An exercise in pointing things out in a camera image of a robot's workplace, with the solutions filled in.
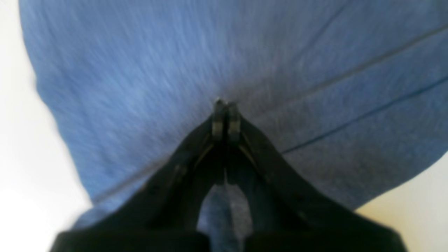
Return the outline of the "image left gripper white left finger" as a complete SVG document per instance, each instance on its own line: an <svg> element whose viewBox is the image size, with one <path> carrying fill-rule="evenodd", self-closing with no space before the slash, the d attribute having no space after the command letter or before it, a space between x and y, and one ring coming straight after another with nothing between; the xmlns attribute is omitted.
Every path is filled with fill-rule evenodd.
<svg viewBox="0 0 448 252"><path fill-rule="evenodd" d="M52 252L210 252L197 230L204 199L225 178L226 102L181 142L123 206L98 223L58 234Z"/></svg>

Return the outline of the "image left gripper right finger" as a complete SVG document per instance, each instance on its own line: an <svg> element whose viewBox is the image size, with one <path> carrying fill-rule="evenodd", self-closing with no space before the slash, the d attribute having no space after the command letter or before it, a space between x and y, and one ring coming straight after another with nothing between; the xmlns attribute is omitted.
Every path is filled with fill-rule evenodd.
<svg viewBox="0 0 448 252"><path fill-rule="evenodd" d="M304 180L270 140L228 105L229 182L243 191L253 232L245 252L405 252L390 228L339 205Z"/></svg>

